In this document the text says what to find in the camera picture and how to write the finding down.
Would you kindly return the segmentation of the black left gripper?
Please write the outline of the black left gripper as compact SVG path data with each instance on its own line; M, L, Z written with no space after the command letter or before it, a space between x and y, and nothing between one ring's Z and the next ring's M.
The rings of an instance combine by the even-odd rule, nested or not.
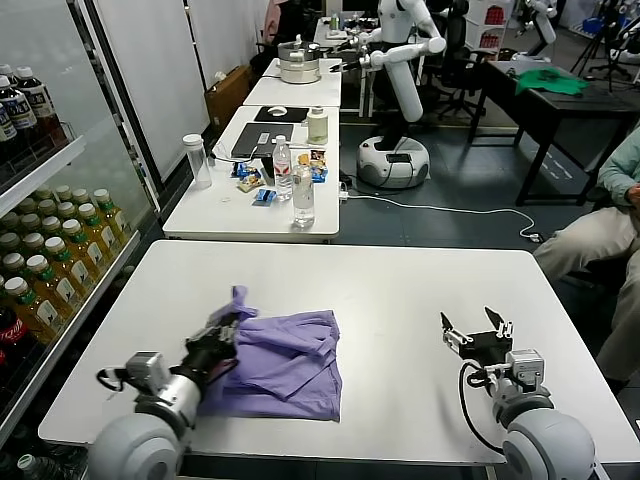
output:
M235 347L239 314L226 314L212 320L185 340L187 355L181 365L204 379L217 379L238 365Z

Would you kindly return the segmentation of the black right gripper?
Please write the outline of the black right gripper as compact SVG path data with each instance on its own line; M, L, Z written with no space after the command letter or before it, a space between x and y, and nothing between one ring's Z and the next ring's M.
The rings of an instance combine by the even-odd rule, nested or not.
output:
M513 323L487 306L484 311L493 331L470 335L456 329L446 314L441 312L443 342L463 360L473 360L480 366L503 364L513 346Z

